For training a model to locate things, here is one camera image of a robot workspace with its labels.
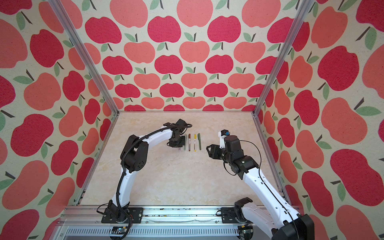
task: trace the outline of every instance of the apple wallpaper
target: apple wallpaper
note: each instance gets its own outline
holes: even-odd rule
[[[0,1],[0,12],[0,239],[47,240],[113,115],[48,2]]]
[[[308,41],[297,35],[288,77],[277,76],[258,114],[317,240],[384,239],[383,8],[379,0],[316,1],[303,24]]]
[[[251,111],[302,1],[73,2],[82,19],[67,13],[90,55],[101,55],[94,63],[121,111]],[[285,65],[279,81],[287,75]]]

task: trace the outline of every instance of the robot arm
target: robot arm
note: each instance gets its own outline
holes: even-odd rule
[[[169,140],[167,145],[170,147],[184,146],[185,136],[181,136],[181,134],[188,127],[192,127],[192,125],[179,119],[175,124],[165,123],[158,130],[150,134],[138,137],[131,135],[128,138],[120,155],[122,178],[119,183],[119,203],[122,208],[128,207],[133,183],[137,172],[140,171],[147,162],[148,150],[165,140]],[[116,219],[124,220],[125,216],[121,214],[121,209],[118,208],[116,194],[109,201],[107,209]]]
[[[219,132],[220,145],[207,147],[209,157],[221,159],[231,166],[240,179],[244,180],[257,194],[270,215],[264,213],[249,198],[235,203],[235,212],[241,222],[251,221],[265,232],[272,240],[314,239],[314,224],[306,214],[301,216],[287,203],[264,176],[259,165],[241,149],[237,136],[228,130]]]

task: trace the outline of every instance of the green marker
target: green marker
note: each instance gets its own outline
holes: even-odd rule
[[[197,139],[199,140],[199,149],[201,150],[201,139],[200,139],[200,133],[197,135]]]

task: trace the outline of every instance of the marble table surface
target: marble table surface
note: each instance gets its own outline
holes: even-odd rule
[[[166,146],[166,141],[148,152],[147,163],[137,174],[131,191],[131,205],[233,205],[249,197],[262,205],[256,194],[238,176],[229,175],[221,160],[208,157],[206,146],[219,144],[218,131],[227,129],[240,140],[251,141],[260,149],[262,171],[276,187],[270,166],[259,139],[251,113],[201,112],[201,113],[120,113],[108,139],[104,152],[86,189],[81,205],[107,203],[116,192],[120,178],[120,154],[132,134],[148,134],[164,123],[175,123],[179,118],[193,125],[187,129],[192,138],[201,135],[201,150],[191,151]],[[259,163],[257,149],[241,142],[245,155]]]

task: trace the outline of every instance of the black wire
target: black wire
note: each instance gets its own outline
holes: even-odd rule
[[[130,215],[128,215],[128,213],[126,213],[123,208],[121,207],[120,205],[120,199],[119,199],[119,196],[120,196],[120,187],[121,187],[121,183],[124,179],[124,176],[127,175],[126,173],[126,168],[125,168],[125,163],[124,163],[124,160],[126,158],[126,156],[128,155],[128,153],[136,146],[138,145],[141,140],[143,140],[144,138],[149,138],[149,136],[155,134],[155,133],[158,133],[158,132],[162,132],[164,130],[167,130],[167,129],[171,129],[171,128],[177,128],[177,127],[185,127],[186,129],[189,128],[189,127],[192,127],[192,124],[189,124],[187,123],[186,126],[178,126],[178,125],[173,125],[171,127],[163,127],[163,128],[160,128],[158,130],[155,130],[147,135],[144,135],[143,137],[139,138],[137,141],[135,141],[134,143],[132,143],[132,145],[129,147],[128,151],[123,155],[123,157],[121,158],[121,167],[122,167],[122,174],[121,174],[121,177],[120,177],[120,180],[119,180],[119,183],[118,183],[118,186],[117,186],[117,189],[116,189],[116,203],[117,203],[117,207],[118,209],[123,212],[123,214],[127,217],[127,220],[128,220],[128,229],[127,231],[124,233],[123,236],[121,236],[118,240],[122,240],[123,238],[125,238],[129,232],[129,230],[131,229],[132,225],[133,225],[133,222],[132,222],[132,217]]]
[[[259,155],[260,155],[260,164],[259,164],[259,177],[260,179],[262,180],[262,182],[264,183],[264,185],[268,188],[268,190],[271,192],[271,194],[273,195],[273,197],[277,200],[278,203],[280,203],[280,205],[285,209],[285,211],[288,213],[288,215],[291,217],[292,219],[292,222],[293,222],[293,225],[295,226],[295,229],[296,229],[296,234],[297,234],[297,239],[299,240],[299,233],[297,231],[297,227],[296,227],[296,223],[295,221],[293,220],[293,217],[292,215],[288,212],[288,210],[284,207],[284,205],[277,199],[277,197],[273,194],[273,192],[269,189],[269,187],[265,184],[263,178],[261,177],[260,175],[260,168],[261,168],[261,165],[262,165],[262,155],[260,153],[260,150],[259,148],[253,143],[253,142],[250,142],[250,141],[246,141],[246,140],[240,140],[242,142],[249,142],[249,143],[252,143],[256,148],[257,148],[257,151],[259,151]]]
[[[108,204],[108,203],[106,203],[106,204],[101,204],[101,205],[96,209],[96,212],[97,212],[98,214],[104,215],[103,212],[100,212],[100,211],[99,211],[99,208],[100,208],[101,206],[104,206],[104,205],[107,205],[107,204]]]
[[[236,174],[231,174],[230,172],[228,172],[228,170],[225,168],[225,162],[224,161],[223,161],[223,166],[224,166],[224,169],[227,171],[227,173],[229,173],[229,175],[236,176]]]

